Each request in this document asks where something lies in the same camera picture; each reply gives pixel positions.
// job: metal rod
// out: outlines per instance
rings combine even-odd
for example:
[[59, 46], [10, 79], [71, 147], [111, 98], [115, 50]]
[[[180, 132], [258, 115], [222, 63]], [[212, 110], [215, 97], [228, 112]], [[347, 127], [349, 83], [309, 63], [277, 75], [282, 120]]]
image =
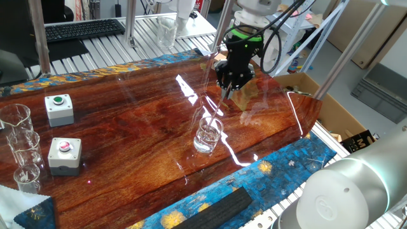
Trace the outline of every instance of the metal rod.
[[36, 37], [36, 48], [39, 57], [39, 66], [42, 75], [51, 73], [50, 56], [48, 54], [48, 45], [46, 43], [43, 8], [41, 0], [29, 0], [32, 25]]
[[230, 25], [231, 10], [232, 10], [234, 4], [235, 4], [235, 0], [226, 0], [226, 2], [224, 4], [221, 19], [219, 21], [219, 25], [217, 26], [214, 43], [212, 44], [212, 47], [210, 48], [210, 51], [212, 53], [216, 52], [218, 46], [220, 46], [222, 43], [223, 34]]
[[[307, 15], [307, 13], [310, 11], [310, 9], [308, 9], [308, 7], [311, 5], [312, 0], [306, 0], [303, 4], [302, 4], [302, 8], [306, 9], [307, 12], [301, 12], [301, 15], [295, 18], [295, 23], [293, 25], [293, 28], [288, 32], [287, 34], [287, 38], [286, 41], [284, 42], [283, 47], [279, 47], [281, 48], [281, 57], [282, 59], [284, 59], [284, 57], [287, 55], [287, 53], [293, 48], [294, 45], [294, 40], [298, 34], [298, 31], [300, 31], [300, 27], [302, 25], [302, 23], [305, 21], [305, 16]], [[270, 76], [276, 76], [276, 72], [279, 68], [277, 67], [272, 73], [270, 73]]]
[[363, 44], [364, 40], [368, 37], [369, 33], [374, 28], [376, 23], [383, 16], [385, 9], [387, 9], [387, 6], [383, 4], [376, 4], [376, 6], [372, 9], [367, 19], [363, 22], [361, 28], [357, 31], [354, 38], [351, 40], [351, 42], [349, 43], [345, 51], [342, 53], [339, 60], [332, 68], [331, 72], [329, 72], [326, 81], [315, 93], [314, 99], [323, 100], [328, 90], [331, 88], [332, 84], [335, 82], [339, 74], [342, 72], [345, 65], [355, 55], [356, 51]]
[[201, 8], [201, 15], [204, 18], [208, 17], [209, 7], [210, 7], [211, 0], [203, 0], [202, 8]]
[[310, 69], [312, 62], [314, 61], [315, 57], [321, 50], [322, 45], [327, 40], [333, 27], [336, 25], [336, 22], [338, 21], [339, 17], [342, 15], [344, 9], [346, 8], [346, 5], [348, 5], [349, 0], [342, 0], [342, 2], [343, 2], [343, 6], [341, 7], [340, 11], [336, 14], [336, 16], [332, 20], [329, 21], [326, 28], [321, 32], [321, 36], [319, 37], [317, 43], [315, 44], [310, 55], [308, 56], [307, 60], [305, 61], [303, 68], [300, 70], [301, 73], [306, 73]]
[[297, 50], [293, 54], [291, 54], [291, 56], [283, 64], [280, 65], [280, 67], [278, 68], [275, 75], [280, 74], [280, 72], [284, 69], [285, 66], [287, 66], [288, 64], [291, 64], [293, 62], [293, 60], [295, 59], [295, 57], [298, 54], [300, 54], [300, 52], [313, 40], [314, 37], [316, 37], [318, 35], [318, 33], [320, 33], [321, 30], [323, 30], [323, 28], [325, 28], [325, 26], [327, 26], [327, 24], [339, 13], [339, 11], [341, 9], [343, 9], [343, 7], [344, 7], [343, 3], [340, 3], [338, 5], [338, 7], [336, 7], [335, 10], [327, 17], [327, 19], [325, 19], [325, 21], [323, 21], [321, 26], [318, 29], [316, 29], [307, 38], [307, 40], [305, 40], [304, 43], [299, 48], [297, 48]]
[[126, 32], [125, 42], [131, 47], [136, 47], [134, 38], [134, 25], [135, 25], [135, 4], [137, 0], [127, 0], [127, 16], [126, 16]]

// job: green button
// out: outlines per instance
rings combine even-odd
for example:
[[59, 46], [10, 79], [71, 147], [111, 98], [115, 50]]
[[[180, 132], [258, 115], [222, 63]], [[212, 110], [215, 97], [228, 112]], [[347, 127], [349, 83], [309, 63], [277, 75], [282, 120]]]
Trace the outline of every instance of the green button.
[[53, 103], [55, 105], [61, 105], [61, 104], [64, 103], [64, 98], [56, 96], [56, 97], [53, 98]]
[[55, 98], [53, 98], [53, 100], [54, 100], [55, 102], [62, 102], [62, 98], [61, 98], [61, 97], [55, 97]]

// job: white cylinder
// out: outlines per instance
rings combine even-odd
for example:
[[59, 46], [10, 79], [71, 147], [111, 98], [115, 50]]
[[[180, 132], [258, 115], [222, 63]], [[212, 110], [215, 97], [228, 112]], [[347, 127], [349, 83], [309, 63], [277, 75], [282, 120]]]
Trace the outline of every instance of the white cylinder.
[[301, 229], [360, 229], [369, 219], [360, 189], [332, 170], [320, 170], [308, 179], [296, 213]]

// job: glass cup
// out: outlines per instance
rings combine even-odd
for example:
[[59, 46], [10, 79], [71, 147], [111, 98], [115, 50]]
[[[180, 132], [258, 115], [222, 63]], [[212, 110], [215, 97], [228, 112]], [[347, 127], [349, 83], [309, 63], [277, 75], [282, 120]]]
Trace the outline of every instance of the glass cup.
[[158, 34], [157, 42], [161, 48], [172, 48], [176, 42], [176, 34], [178, 23], [167, 17], [159, 17], [158, 19]]
[[16, 134], [10, 135], [8, 144], [17, 159], [18, 166], [41, 165], [43, 157], [39, 147], [39, 135], [34, 131], [21, 129]]
[[14, 180], [18, 189], [25, 193], [37, 194], [41, 185], [39, 184], [39, 168], [37, 165], [24, 165], [14, 172]]
[[20, 129], [34, 130], [30, 109], [22, 104], [10, 104], [0, 109], [0, 121], [8, 134], [16, 134]]
[[193, 140], [194, 147], [201, 153], [212, 153], [221, 137], [223, 123], [218, 118], [214, 118], [209, 126], [212, 117], [205, 117], [199, 121], [197, 134]]

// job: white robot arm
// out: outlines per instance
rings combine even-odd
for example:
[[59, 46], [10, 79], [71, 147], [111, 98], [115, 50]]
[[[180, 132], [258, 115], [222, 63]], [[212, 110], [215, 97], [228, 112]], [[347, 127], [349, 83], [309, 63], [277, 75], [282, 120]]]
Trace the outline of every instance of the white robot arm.
[[169, 8], [172, 11], [177, 12], [178, 31], [182, 31], [185, 28], [190, 14], [195, 6], [196, 0], [173, 0], [169, 3]]
[[407, 194], [407, 119], [307, 181], [273, 229], [363, 229]]
[[[365, 1], [407, 6], [407, 0]], [[295, 2], [302, 4], [304, 1], [294, 0]], [[259, 34], [262, 28], [269, 27], [269, 21], [265, 16], [275, 13], [280, 0], [238, 0], [238, 4], [243, 10], [235, 14], [235, 27], [226, 31], [232, 32], [234, 36], [224, 40], [229, 49], [228, 60], [218, 62], [216, 66], [218, 84], [224, 90], [229, 84], [235, 88], [235, 85], [242, 87], [248, 82], [241, 80], [244, 69], [234, 68], [233, 54], [238, 48], [235, 44], [240, 43], [240, 40], [249, 42], [254, 37], [252, 34]], [[241, 61], [242, 52], [238, 53], [237, 58]], [[366, 228], [407, 194], [405, 167], [407, 167], [407, 119], [402, 121], [393, 133], [366, 149], [353, 153], [312, 175], [307, 181], [302, 197], [282, 213], [272, 228]]]

